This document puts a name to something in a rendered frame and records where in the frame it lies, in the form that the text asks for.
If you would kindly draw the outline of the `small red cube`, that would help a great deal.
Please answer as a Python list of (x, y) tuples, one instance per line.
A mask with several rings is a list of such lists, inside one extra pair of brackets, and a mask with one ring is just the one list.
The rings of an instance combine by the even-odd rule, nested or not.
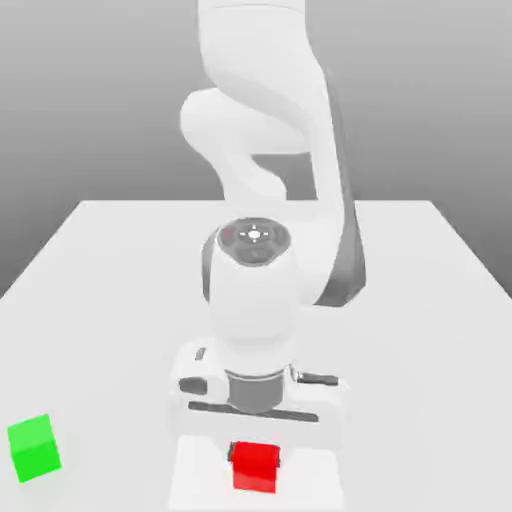
[(238, 490), (276, 493), (281, 449), (277, 445), (246, 441), (230, 443), (228, 461), (233, 487)]

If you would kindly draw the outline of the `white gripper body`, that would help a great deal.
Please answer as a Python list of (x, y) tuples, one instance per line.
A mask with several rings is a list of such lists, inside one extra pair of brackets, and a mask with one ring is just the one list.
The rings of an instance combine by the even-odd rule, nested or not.
[(227, 448), (231, 442), (275, 444), (283, 449), (337, 449), (345, 420), (344, 399), (288, 400), (276, 409), (251, 415), (227, 403), (171, 394), (166, 412), (173, 435), (199, 436)]

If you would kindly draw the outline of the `small green cube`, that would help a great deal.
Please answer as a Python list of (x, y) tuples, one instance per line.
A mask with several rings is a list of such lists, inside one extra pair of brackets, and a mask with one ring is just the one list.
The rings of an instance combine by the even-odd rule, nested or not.
[(62, 467), (48, 414), (10, 425), (7, 435), (11, 459), (20, 483)]

